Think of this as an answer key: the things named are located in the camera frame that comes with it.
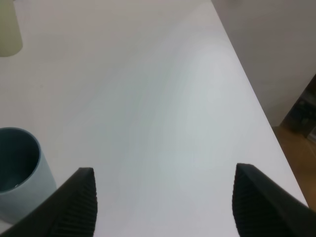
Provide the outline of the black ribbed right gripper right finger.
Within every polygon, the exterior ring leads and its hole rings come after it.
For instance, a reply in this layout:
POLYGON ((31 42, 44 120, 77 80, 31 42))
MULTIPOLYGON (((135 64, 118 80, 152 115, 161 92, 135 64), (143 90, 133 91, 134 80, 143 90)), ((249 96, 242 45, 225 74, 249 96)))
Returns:
POLYGON ((316 213, 251 164, 236 165, 232 211, 241 237, 316 235, 316 213))

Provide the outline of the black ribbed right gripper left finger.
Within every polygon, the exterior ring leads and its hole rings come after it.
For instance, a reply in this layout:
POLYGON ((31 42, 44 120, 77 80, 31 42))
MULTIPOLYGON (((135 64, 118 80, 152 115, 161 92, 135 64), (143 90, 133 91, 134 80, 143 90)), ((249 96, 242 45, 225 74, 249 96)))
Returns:
POLYGON ((98 212, 93 168, 79 168, 2 237, 92 237, 98 212))

